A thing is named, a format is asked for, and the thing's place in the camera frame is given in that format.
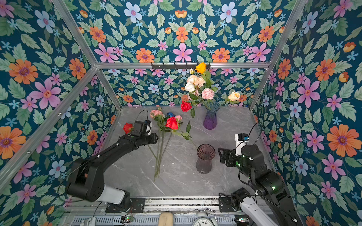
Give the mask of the blue purple glass vase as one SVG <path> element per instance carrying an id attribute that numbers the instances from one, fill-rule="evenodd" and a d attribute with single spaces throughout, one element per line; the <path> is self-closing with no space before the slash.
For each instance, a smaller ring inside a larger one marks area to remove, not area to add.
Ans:
<path id="1" fill-rule="evenodd" d="M 217 102 L 210 102 L 206 105 L 206 115 L 203 122 L 204 128 L 213 130 L 217 126 L 217 111 L 220 110 L 220 105 Z"/>

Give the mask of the peach peony flower stem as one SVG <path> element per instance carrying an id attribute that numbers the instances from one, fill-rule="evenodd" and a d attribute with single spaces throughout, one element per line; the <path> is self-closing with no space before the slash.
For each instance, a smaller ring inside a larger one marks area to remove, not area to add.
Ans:
<path id="1" fill-rule="evenodd" d="M 211 79 L 210 71 L 199 66 L 191 72 L 193 74 L 188 77 L 184 87 L 188 92 L 189 100 L 193 104 L 201 104 L 210 108 L 217 90 L 212 87 L 215 82 Z"/>

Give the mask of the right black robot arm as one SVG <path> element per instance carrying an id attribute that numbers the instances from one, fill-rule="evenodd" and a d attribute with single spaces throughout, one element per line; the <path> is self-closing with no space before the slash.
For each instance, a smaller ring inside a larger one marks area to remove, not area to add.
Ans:
<path id="1" fill-rule="evenodd" d="M 239 175 L 247 178 L 245 185 L 251 187 L 255 196 L 263 199 L 271 209 L 273 221 L 257 204 L 252 195 L 241 188 L 231 194 L 232 207 L 251 217 L 258 226 L 301 226 L 296 207 L 293 204 L 290 191 L 279 174 L 267 168 L 264 155 L 256 144 L 245 145 L 241 153 L 236 149 L 218 149 L 220 162 L 227 167 L 235 167 Z"/>

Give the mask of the red rose stem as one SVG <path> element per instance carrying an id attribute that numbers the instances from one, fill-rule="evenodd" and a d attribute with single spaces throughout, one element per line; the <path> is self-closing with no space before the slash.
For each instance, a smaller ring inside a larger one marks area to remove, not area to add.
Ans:
<path id="1" fill-rule="evenodd" d="M 168 128 L 173 134 L 180 136 L 185 140 L 190 141 L 195 148 L 198 148 L 194 143 L 192 136 L 190 134 L 191 131 L 190 121 L 188 121 L 185 131 L 181 129 L 182 124 L 183 124 L 183 118 L 180 115 L 169 117 L 166 120 L 166 128 Z"/>
<path id="2" fill-rule="evenodd" d="M 183 100 L 181 103 L 181 110 L 183 112 L 189 112 L 191 117 L 194 118 L 196 114 L 195 108 L 204 105 L 205 105 L 204 102 L 199 100 L 188 100 L 188 101 Z"/>

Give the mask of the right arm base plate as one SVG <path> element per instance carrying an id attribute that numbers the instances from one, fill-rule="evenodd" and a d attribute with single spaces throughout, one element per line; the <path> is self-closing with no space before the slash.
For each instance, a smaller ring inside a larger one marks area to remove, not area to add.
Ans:
<path id="1" fill-rule="evenodd" d="M 218 202 L 220 212 L 242 212 L 241 208 L 232 202 L 230 195 L 219 193 Z"/>

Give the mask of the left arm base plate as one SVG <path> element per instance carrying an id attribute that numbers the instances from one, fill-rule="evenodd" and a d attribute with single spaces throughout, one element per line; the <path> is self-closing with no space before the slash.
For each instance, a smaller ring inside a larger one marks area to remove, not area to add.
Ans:
<path id="1" fill-rule="evenodd" d="M 145 198 L 126 198 L 120 204 L 107 204 L 106 213 L 143 213 Z"/>

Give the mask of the cream yellow rose stem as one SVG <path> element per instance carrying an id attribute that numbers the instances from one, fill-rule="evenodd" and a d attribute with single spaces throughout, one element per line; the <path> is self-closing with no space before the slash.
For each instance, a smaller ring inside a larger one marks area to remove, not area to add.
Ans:
<path id="1" fill-rule="evenodd" d="M 241 94 L 234 91 L 225 99 L 225 102 L 230 105 L 238 104 L 240 97 Z"/>

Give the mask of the pink peony flower stem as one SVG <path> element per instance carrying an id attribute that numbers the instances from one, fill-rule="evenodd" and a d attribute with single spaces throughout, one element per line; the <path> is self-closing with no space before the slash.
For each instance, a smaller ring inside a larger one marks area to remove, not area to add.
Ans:
<path id="1" fill-rule="evenodd" d="M 215 92 L 210 88 L 198 89 L 195 88 L 193 92 L 188 93 L 189 99 L 193 104 L 200 104 L 206 107 L 207 110 L 212 111 L 215 107 Z"/>

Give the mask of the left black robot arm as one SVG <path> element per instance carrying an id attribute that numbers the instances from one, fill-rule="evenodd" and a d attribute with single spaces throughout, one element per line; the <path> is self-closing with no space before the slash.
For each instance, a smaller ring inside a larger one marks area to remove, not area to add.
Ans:
<path id="1" fill-rule="evenodd" d="M 132 201 L 130 193 L 104 182 L 105 171 L 126 154 L 145 145 L 156 144 L 158 135 L 151 132 L 150 120 L 136 121 L 130 134 L 99 153 L 86 159 L 78 158 L 72 164 L 66 193 L 89 202 L 104 202 L 119 212 L 128 212 Z"/>

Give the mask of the orange yellow rose stem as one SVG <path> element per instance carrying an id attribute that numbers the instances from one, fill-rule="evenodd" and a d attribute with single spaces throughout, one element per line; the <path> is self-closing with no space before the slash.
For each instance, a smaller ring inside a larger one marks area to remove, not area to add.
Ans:
<path id="1" fill-rule="evenodd" d="M 212 89 L 214 82 L 211 79 L 211 73 L 206 68 L 206 63 L 200 63 L 196 66 L 196 72 L 198 77 L 194 82 L 195 86 Z"/>

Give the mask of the white rose stem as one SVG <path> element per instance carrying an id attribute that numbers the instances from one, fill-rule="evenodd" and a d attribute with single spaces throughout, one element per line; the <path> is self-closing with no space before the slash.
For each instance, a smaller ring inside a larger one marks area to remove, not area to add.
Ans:
<path id="1" fill-rule="evenodd" d="M 195 86 L 193 83 L 189 82 L 184 88 L 188 92 L 189 100 L 193 105 L 209 106 L 209 101 L 202 97 L 202 92 L 204 91 L 202 87 Z"/>

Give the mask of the dark purple glass vase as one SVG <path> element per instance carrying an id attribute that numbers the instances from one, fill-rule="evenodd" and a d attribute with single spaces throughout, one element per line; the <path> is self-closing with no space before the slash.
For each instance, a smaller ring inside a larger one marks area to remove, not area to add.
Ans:
<path id="1" fill-rule="evenodd" d="M 212 170 L 212 160 L 215 155 L 216 151 L 210 144 L 200 145 L 197 149 L 197 171 L 201 174 L 208 174 Z"/>

